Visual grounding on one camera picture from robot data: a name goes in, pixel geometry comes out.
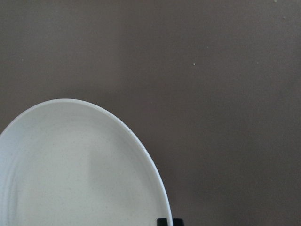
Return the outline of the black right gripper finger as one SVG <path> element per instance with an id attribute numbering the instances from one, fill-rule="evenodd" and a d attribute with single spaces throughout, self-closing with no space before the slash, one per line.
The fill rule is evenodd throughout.
<path id="1" fill-rule="evenodd" d="M 157 226 L 169 226 L 167 218 L 158 218 Z M 172 226 L 184 226 L 184 221 L 181 218 L 173 218 Z"/>

